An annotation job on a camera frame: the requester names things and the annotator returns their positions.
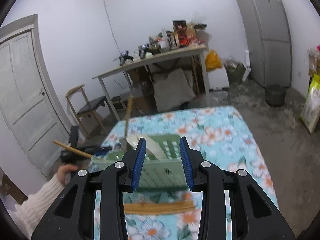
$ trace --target white sweater sleeve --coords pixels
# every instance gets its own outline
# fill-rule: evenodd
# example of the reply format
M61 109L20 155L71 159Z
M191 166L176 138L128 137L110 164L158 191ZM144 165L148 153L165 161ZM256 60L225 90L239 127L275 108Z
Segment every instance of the white sweater sleeve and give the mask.
M9 211L12 220L28 239L31 239L41 218L63 188L64 186L55 174L36 194L29 195L28 200L22 205L16 204L16 212Z

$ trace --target floral tablecloth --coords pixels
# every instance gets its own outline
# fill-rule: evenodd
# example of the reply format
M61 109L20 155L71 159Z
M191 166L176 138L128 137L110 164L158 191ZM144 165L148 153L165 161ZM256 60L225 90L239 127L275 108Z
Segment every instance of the floral tablecloth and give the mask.
M220 169L236 172L246 169L278 206L273 183L246 123L239 112L231 107L190 109L165 114L132 118L129 133L178 133L187 138L190 148L199 150L205 160ZM124 121L112 129L102 146L114 147L124 134ZM100 191L96 194L94 239L100 239ZM192 199L196 209L174 215L125 215L129 240L182 240L197 239L201 215L202 193L191 191L124 193L124 203L174 202ZM227 239L231 239L231 211L228 191L225 191Z

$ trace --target white table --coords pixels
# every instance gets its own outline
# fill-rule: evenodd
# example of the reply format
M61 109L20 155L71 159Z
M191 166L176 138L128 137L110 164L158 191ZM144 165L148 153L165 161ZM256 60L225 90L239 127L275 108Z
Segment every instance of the white table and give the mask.
M204 60L204 50L207 49L207 47L204 44L198 45L198 46L192 46L192 47L186 47L182 49L176 49L176 50L171 50L165 53L161 54L156 54L153 57L145 58L145 59L139 59L134 62L127 63L123 66L118 66L117 68L114 68L112 70L109 70L101 75L95 76L92 79L98 78L100 85L103 89L103 92L106 95L107 101L109 103L109 106L111 107L112 112L114 113L115 117L117 118L118 121L120 121L120 117L111 101L110 95L107 91L107 88L103 82L103 79L111 76L113 74L117 74L119 72L124 72L124 75L128 81L130 90L132 90L132 85L129 80L129 76L126 73L128 70L132 70L141 66L146 66L148 64L152 63L158 63L170 59L176 59L176 58L181 58L181 57L190 57L194 55L198 55L200 59L200 64L202 67L202 75L203 75L203 80L204 80L204 89L205 89L205 95L206 95L206 103L207 106L209 106L209 79L208 79L208 74L207 74L207 69L205 67L205 60Z

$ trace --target refrigerator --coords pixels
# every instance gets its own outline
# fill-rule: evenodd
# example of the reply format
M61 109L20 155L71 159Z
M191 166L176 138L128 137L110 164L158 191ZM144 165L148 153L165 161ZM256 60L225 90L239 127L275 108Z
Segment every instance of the refrigerator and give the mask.
M292 45L281 0L237 0L250 54L251 77L261 86L290 87Z

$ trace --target wire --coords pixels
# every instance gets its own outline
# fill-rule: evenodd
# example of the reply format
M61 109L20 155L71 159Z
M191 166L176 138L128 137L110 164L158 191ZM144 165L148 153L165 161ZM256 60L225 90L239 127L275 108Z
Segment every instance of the wire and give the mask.
M104 8L105 8L105 10L106 10L106 14L107 14L107 17L108 17L108 21L109 21L109 25L110 25L110 30L111 30L112 37L113 37L113 39L115 40L115 43L116 43L116 45L117 45L117 47L118 47L118 50L119 50L119 53L121 54L121 51L120 51L119 46L118 46L118 43L117 43L116 38L115 38L115 36L114 36L114 34L113 34L113 30L112 30L112 26L111 26L109 14L108 14L108 11L107 11L106 1L103 0L103 3L104 3Z
M116 80L115 80L115 74L113 75L113 80L122 88L122 89L125 89L126 87L122 87L121 85L120 85L120 83L118 83Z

